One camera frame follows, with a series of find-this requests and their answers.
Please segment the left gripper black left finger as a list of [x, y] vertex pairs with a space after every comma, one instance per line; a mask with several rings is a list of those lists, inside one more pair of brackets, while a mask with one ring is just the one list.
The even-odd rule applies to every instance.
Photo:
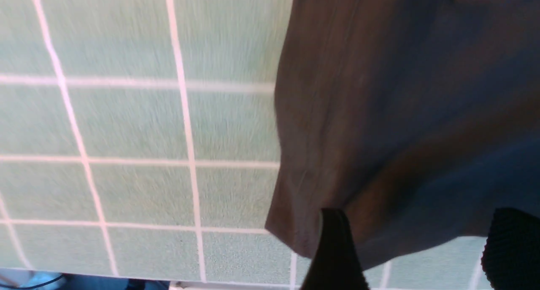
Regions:
[[322, 209], [320, 219], [318, 247], [301, 289], [368, 290], [345, 213]]

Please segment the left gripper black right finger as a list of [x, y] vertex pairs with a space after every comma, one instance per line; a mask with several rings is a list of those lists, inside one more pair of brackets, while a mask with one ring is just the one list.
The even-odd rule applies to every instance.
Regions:
[[497, 209], [481, 267], [494, 290], [540, 288], [540, 220], [518, 209]]

